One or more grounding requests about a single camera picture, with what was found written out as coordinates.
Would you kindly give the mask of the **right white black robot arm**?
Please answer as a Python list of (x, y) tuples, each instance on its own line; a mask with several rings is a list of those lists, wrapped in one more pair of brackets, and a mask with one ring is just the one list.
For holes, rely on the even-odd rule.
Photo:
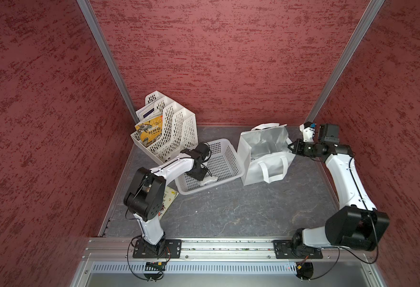
[(335, 124), (306, 122), (303, 135), (289, 144), (289, 150), (302, 157), (318, 160), (332, 177), (339, 210), (322, 227), (300, 228), (292, 238), (292, 249), (299, 251), (338, 248), (354, 251), (379, 251), (379, 242), (389, 227), (388, 214), (377, 210), (359, 178), (355, 154), (339, 139)]

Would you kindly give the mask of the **white insulated delivery bag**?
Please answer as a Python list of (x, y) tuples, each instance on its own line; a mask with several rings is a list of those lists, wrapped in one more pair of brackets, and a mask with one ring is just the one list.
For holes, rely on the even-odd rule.
[(285, 124), (260, 124), (242, 132), (237, 148), (245, 169), (242, 184), (270, 184), (283, 180), (295, 158), (288, 149), (291, 143)]

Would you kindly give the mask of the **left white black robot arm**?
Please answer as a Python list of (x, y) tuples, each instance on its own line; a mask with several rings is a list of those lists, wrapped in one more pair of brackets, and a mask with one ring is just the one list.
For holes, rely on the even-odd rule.
[(139, 168), (124, 197), (127, 211), (138, 221), (143, 242), (161, 252), (165, 232), (163, 231), (159, 212), (162, 209), (165, 189), (169, 183), (183, 174), (202, 182), (212, 178), (205, 163), (211, 157), (207, 143), (199, 143), (194, 149), (184, 149), (169, 162), (152, 168)]

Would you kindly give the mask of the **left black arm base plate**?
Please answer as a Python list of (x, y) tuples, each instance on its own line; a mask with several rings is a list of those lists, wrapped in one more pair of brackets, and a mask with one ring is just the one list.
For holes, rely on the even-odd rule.
[(182, 243), (179, 239), (162, 239), (157, 245), (152, 245), (144, 239), (139, 239), (133, 244), (132, 258), (180, 258)]

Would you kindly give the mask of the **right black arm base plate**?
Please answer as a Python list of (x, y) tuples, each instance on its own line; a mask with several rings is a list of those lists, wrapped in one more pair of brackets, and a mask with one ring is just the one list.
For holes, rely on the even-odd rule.
[(274, 252), (277, 259), (323, 259), (320, 249), (305, 245), (295, 245), (292, 240), (274, 240)]

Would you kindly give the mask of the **white perforated plastic basket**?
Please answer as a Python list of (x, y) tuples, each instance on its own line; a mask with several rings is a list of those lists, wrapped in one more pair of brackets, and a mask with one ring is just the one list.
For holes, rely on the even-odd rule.
[(180, 194), (190, 195), (198, 193), (234, 181), (245, 174), (243, 162), (228, 139), (211, 141), (208, 142), (208, 145), (212, 155), (205, 165), (217, 180), (204, 185), (201, 181), (183, 174), (175, 180)]

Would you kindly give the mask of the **white ice pack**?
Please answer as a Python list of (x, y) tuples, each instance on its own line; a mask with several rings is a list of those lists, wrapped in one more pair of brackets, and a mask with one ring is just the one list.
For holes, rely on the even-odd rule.
[(218, 177), (216, 176), (208, 176), (205, 177), (202, 181), (199, 182), (200, 187), (206, 187), (212, 184), (215, 184), (218, 181)]

